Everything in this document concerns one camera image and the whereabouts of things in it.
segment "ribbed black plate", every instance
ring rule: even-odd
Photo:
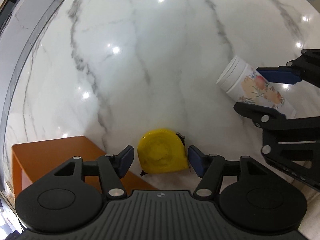
[[[294,231],[257,236],[226,222],[211,202],[195,200],[188,191],[136,190],[125,200],[111,201],[91,224],[61,235],[25,231],[25,240],[305,240]]]

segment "floral pattern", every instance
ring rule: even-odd
[[[246,96],[241,96],[239,100],[249,104],[259,104],[259,98],[264,98],[273,103],[272,108],[284,105],[283,96],[270,83],[255,70],[247,75],[241,82],[241,87]]]

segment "blue gripper pad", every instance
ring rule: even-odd
[[[134,159],[133,147],[127,146],[122,152],[119,153],[118,156],[121,158],[119,163],[118,177],[123,178],[129,170]]]
[[[198,148],[196,148],[193,145],[189,147],[188,149],[189,162],[193,167],[193,169],[195,170],[198,177],[201,177],[201,178],[206,172],[205,167],[203,166],[203,161],[202,161],[202,158],[204,157],[205,157],[204,153],[202,153]]]
[[[291,84],[294,85],[297,82],[300,82],[302,79],[299,76],[296,76],[291,71],[286,70],[260,70],[257,71],[269,82],[273,83],[283,83],[283,84]]]

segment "orange box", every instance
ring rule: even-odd
[[[83,161],[94,161],[101,155],[105,155],[105,152],[85,136],[13,145],[14,195],[17,197],[25,187],[73,156],[81,156]],[[101,192],[97,176],[86,176],[85,182]],[[121,182],[128,194],[134,189],[157,190],[130,171],[121,179]]]

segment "circular pad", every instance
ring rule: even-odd
[[[259,233],[297,229],[307,211],[307,201],[298,189],[265,175],[248,176],[226,187],[219,205],[233,223]]]
[[[43,192],[39,196],[38,202],[44,208],[56,210],[67,208],[72,205],[75,199],[76,196],[71,191],[56,188]]]

